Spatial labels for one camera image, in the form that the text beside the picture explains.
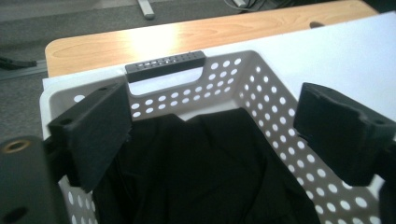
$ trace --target black cloth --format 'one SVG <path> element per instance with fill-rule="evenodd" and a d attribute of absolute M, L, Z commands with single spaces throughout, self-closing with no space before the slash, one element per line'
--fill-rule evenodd
<path fill-rule="evenodd" d="M 134 122 L 93 191 L 104 223 L 319 223 L 314 205 L 250 115 Z"/>

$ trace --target white plastic basket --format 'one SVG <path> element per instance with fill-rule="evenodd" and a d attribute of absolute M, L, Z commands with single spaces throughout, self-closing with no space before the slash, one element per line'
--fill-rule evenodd
<path fill-rule="evenodd" d="M 52 85 L 40 99 L 43 127 L 90 92 L 124 81 L 124 76 L 109 74 L 101 80 L 74 79 Z M 161 86 L 166 78 L 157 81 Z M 348 186 L 297 136 L 292 127 L 297 101 L 254 51 L 206 58 L 198 79 L 142 95 L 130 94 L 130 102 L 134 120 L 169 113 L 188 119 L 243 107 L 314 202 L 322 223 L 380 223 L 377 199 L 370 190 Z M 66 178 L 60 187 L 71 223 L 97 223 L 91 194 L 71 188 Z"/>

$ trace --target perforated basket wall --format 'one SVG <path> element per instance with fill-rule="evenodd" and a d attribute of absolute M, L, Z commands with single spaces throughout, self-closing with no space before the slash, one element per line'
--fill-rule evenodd
<path fill-rule="evenodd" d="M 109 82 L 124 80 L 118 77 L 93 81 L 58 91 L 49 99 L 49 114 L 55 118 L 81 96 Z M 130 100 L 135 120 L 169 113 L 183 118 L 203 111 L 244 107 L 314 202 L 322 223 L 380 223 L 377 201 L 370 191 L 352 188 L 341 181 L 297 136 L 292 127 L 297 101 L 254 51 L 207 58 L 198 80 L 145 95 L 131 94 Z M 71 223 L 97 223 L 91 194 L 69 187 L 66 179 L 60 186 Z"/>

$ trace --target basket handle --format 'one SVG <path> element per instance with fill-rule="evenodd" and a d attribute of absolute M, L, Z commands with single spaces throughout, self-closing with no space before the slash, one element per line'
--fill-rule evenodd
<path fill-rule="evenodd" d="M 162 77 L 176 72 L 203 67 L 206 56 L 202 51 L 178 54 L 170 57 L 125 65 L 129 83 L 154 77 Z"/>

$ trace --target wooden table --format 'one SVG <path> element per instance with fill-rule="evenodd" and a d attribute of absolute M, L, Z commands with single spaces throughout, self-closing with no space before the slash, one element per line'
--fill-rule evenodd
<path fill-rule="evenodd" d="M 376 14 L 362 1 L 347 0 L 63 38 L 47 45 L 47 66 L 49 77 L 57 77 Z"/>

